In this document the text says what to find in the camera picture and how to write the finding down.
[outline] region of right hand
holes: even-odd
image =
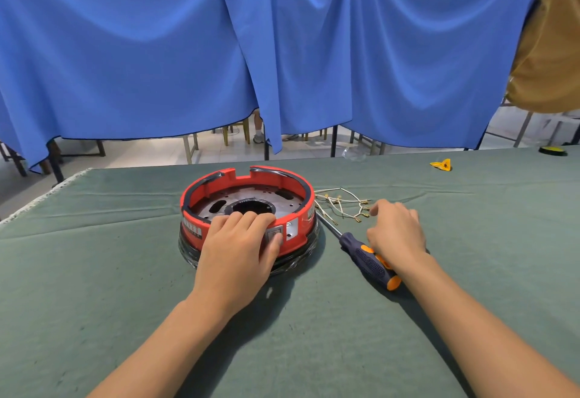
[[[424,256],[425,236],[416,210],[380,199],[371,208],[371,216],[376,217],[376,226],[366,231],[366,237],[393,270],[404,273]]]

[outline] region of oval hole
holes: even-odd
[[[226,200],[225,199],[220,199],[219,201],[214,202],[214,205],[212,205],[209,208],[209,212],[210,213],[217,213],[220,211],[220,209],[226,204]]]
[[[287,199],[288,201],[290,199],[294,199],[294,196],[290,192],[287,192],[286,190],[278,189],[274,193],[277,194],[278,196],[283,197],[284,199]]]

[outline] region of hand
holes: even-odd
[[[376,216],[376,226],[366,231],[366,237],[373,250],[397,273],[412,268],[426,250],[417,211],[380,199],[371,208],[371,216]]]
[[[260,254],[272,213],[234,212],[216,216],[201,250],[191,298],[216,308],[229,320],[256,297],[278,257],[278,233]]]

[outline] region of floor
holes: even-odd
[[[494,117],[490,124],[490,130],[514,137],[521,127],[526,113],[520,110],[510,110],[506,115],[501,115],[502,110]],[[253,125],[250,131],[254,134]],[[263,144],[246,144],[240,127],[234,127],[234,133],[228,135],[228,146],[225,146],[221,132],[213,134],[206,131],[198,134],[199,151],[193,154],[193,163],[223,163],[235,161],[254,161],[264,158]],[[297,140],[285,141],[282,151],[273,155],[271,160],[287,160],[291,158],[323,158],[330,156],[331,129],[326,140],[311,133],[308,141]],[[562,136],[571,137],[568,131],[562,131]],[[349,144],[350,130],[339,127],[337,137],[337,156],[343,155],[351,160],[360,160],[369,154],[368,145],[359,146],[355,140]],[[522,147],[527,146],[526,139]],[[89,153],[97,152],[93,141],[58,140],[63,153]],[[185,148],[182,138],[160,138],[155,140],[134,141],[105,141],[105,157],[77,157],[65,158],[62,171],[65,177],[92,168],[108,167],[144,167],[174,164],[187,164]],[[513,142],[503,138],[486,135],[482,142],[482,149],[511,148]],[[442,151],[437,149],[404,148],[387,146],[385,154],[408,154],[425,151]],[[0,218],[4,219],[17,211],[33,199],[48,192],[56,181],[52,175],[40,176],[29,173],[27,177],[21,177],[11,162],[0,160]]]

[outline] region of table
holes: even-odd
[[[442,267],[580,381],[580,147],[270,161],[314,188],[417,208]],[[431,161],[451,158],[442,172]],[[239,172],[249,163],[236,163]],[[90,170],[0,226],[0,396],[83,397],[191,290],[179,196],[227,164]],[[372,220],[342,220],[363,238]],[[328,232],[230,322],[179,397],[460,397],[411,294],[376,290]]]

